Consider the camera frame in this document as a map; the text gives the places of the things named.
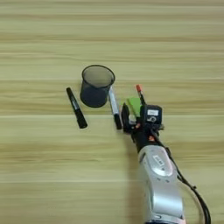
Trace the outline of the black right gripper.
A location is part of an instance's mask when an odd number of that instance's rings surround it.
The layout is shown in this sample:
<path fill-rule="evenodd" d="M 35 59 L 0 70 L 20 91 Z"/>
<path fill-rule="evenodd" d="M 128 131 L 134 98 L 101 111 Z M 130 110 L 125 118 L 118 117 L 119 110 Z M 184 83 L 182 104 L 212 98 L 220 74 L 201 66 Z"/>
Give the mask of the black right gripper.
<path fill-rule="evenodd" d="M 135 122 L 130 122 L 130 111 L 126 103 L 122 105 L 122 126 L 123 131 L 131 135 L 131 139 L 136 146 L 137 151 L 148 145 L 161 145 L 159 139 L 159 131 L 164 128 L 163 124 L 146 123 L 144 122 L 144 108 L 140 108 L 140 118 Z"/>

